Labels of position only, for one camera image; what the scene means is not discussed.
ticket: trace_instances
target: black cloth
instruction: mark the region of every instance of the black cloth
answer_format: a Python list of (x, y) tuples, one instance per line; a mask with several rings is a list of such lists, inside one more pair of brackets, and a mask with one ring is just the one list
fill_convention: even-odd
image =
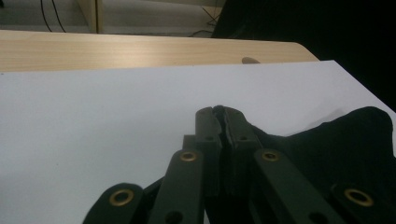
[(396, 111), (396, 13), (387, 0), (227, 0), (213, 38), (296, 42), (335, 60)]
[(348, 183), (396, 206), (393, 126), (386, 112), (364, 107), (287, 137), (252, 127), (264, 148), (285, 153), (325, 198), (334, 184)]

